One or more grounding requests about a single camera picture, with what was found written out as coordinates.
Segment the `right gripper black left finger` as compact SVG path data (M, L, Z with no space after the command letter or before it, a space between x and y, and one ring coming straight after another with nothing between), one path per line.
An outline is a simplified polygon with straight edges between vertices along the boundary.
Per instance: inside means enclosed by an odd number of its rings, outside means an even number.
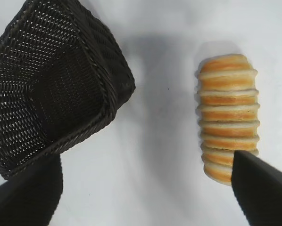
M39 159L0 185L0 226L47 226L63 192L60 155Z

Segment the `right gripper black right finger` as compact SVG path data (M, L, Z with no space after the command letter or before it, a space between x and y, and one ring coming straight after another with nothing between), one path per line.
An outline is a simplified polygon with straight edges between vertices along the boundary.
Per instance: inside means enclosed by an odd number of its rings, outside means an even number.
M232 189L251 226L282 226L282 172L246 151L236 151Z

